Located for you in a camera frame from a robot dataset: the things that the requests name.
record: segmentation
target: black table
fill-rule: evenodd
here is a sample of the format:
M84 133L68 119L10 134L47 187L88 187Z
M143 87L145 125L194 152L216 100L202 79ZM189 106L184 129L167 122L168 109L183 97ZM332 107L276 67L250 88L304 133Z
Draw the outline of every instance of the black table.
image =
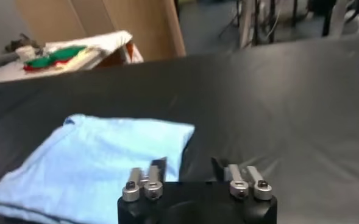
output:
M252 164L279 223L359 224L359 36L0 84L0 177L74 113L192 123L183 181Z

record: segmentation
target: light blue towel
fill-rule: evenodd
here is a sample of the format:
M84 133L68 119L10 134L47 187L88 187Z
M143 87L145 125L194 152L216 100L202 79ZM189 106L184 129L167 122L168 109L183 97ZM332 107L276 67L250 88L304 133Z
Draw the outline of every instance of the light blue towel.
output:
M0 215L47 224L116 224L130 170L167 157L177 181L194 126L153 119L73 115L0 180Z

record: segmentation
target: green cloth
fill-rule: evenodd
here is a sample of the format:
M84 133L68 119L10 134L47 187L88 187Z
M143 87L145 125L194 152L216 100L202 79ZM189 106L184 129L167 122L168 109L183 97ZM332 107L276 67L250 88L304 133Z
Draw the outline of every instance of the green cloth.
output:
M36 58L31 61L25 62L31 68L45 68L53 65L56 61L65 61L75 57L80 51L84 50L86 46L72 46L59 49L47 57Z

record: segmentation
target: white wall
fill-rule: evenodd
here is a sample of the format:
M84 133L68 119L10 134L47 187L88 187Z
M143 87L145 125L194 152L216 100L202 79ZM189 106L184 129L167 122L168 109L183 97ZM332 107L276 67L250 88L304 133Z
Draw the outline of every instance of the white wall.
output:
M0 0L0 54L6 44L19 39L19 34L31 37L28 28L15 7L14 0Z

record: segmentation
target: wooden cabinet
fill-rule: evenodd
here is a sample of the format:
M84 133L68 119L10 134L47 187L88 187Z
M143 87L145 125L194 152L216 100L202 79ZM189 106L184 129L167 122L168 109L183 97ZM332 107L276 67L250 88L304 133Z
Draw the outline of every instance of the wooden cabinet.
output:
M173 0L15 0L39 43L127 30L145 60L185 55Z

